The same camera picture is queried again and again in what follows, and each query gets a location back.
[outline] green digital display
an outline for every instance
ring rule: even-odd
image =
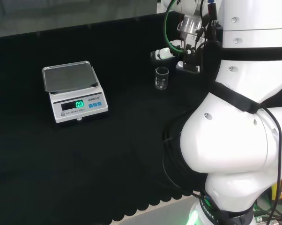
[[[83,101],[77,101],[77,102],[75,102],[75,106],[77,107],[77,108],[80,108],[80,107],[83,107],[84,106],[84,103],[83,103]]]
[[[67,102],[64,104],[61,104],[62,110],[68,110],[68,109],[75,109],[75,108],[81,108],[85,106],[83,100],[76,100],[74,102]]]

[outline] black table surface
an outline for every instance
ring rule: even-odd
[[[164,47],[163,17],[0,38],[0,225],[109,224],[181,197],[162,185],[161,133],[208,91],[174,71],[167,90],[155,89],[149,53]],[[178,22],[171,13],[169,39],[178,38],[170,32]],[[95,69],[109,113],[58,125],[42,68],[83,60]]]

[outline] cable connector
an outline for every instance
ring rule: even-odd
[[[214,3],[214,1],[208,4],[208,14],[210,15],[211,21],[217,20],[217,9],[216,3]]]
[[[196,39],[195,39],[195,42],[198,42],[198,41],[199,41],[199,39],[201,38],[203,32],[204,32],[204,28],[203,28],[203,27],[196,31],[197,37],[196,37]]]

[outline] digital scale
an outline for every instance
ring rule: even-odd
[[[57,123],[108,111],[103,88],[88,61],[45,67],[42,73]]]

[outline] green light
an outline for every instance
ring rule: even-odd
[[[84,106],[84,103],[83,103],[83,101],[78,101],[78,102],[75,102],[75,106],[76,106],[77,108],[80,108],[80,107],[83,107],[83,106]]]
[[[197,211],[193,211],[186,225],[194,225],[198,219]]]

